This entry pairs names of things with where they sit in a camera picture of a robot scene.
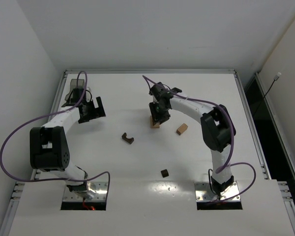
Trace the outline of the clear plastic bin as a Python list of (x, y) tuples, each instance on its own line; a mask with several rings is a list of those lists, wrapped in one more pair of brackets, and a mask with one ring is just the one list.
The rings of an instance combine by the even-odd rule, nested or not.
[(70, 81), (69, 93), (65, 96), (66, 103), (69, 103), (71, 106), (76, 104), (83, 92), (85, 81), (81, 79), (72, 79)]

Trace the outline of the long light wood block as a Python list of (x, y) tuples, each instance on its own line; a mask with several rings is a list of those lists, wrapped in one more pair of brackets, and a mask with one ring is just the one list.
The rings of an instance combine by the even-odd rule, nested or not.
[(179, 126), (176, 130), (176, 133), (178, 135), (182, 135), (186, 130), (188, 129), (188, 125), (183, 123), (181, 126)]

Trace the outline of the dark arch wood block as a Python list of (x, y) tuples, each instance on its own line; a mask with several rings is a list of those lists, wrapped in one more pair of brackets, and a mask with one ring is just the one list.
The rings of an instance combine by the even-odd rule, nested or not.
[(130, 145), (134, 142), (134, 138), (128, 138), (126, 132), (122, 134), (121, 138)]

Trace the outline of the small dark wood cube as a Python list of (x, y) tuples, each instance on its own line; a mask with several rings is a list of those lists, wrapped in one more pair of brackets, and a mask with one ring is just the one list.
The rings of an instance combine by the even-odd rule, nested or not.
[(167, 169), (162, 170), (162, 171), (161, 171), (161, 175), (162, 175), (163, 178), (168, 177), (168, 176), (169, 176), (169, 172), (168, 172), (168, 170), (167, 170)]

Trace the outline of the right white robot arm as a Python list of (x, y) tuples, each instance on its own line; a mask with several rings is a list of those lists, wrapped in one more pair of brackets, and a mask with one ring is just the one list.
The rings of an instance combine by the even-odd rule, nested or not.
[(217, 196), (221, 196), (234, 182), (229, 162), (233, 154), (236, 130), (225, 106), (210, 106), (175, 96), (180, 92), (182, 91), (178, 88), (165, 89), (161, 82), (149, 89), (149, 95), (153, 97), (153, 101), (149, 103), (152, 125), (161, 125), (168, 121), (169, 110), (182, 112), (201, 125), (203, 141), (212, 155), (211, 189)]

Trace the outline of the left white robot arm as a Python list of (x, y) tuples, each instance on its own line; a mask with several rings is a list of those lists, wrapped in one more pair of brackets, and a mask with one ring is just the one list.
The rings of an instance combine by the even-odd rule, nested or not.
[(96, 97), (98, 106), (95, 107), (93, 99), (87, 100), (82, 93), (82, 88), (74, 88), (61, 106), (61, 114), (43, 126), (31, 129), (30, 164), (34, 169), (64, 179), (70, 192), (91, 200), (96, 195), (95, 185), (87, 180), (87, 172), (70, 160), (66, 134), (75, 123), (89, 122), (106, 114), (101, 97)]

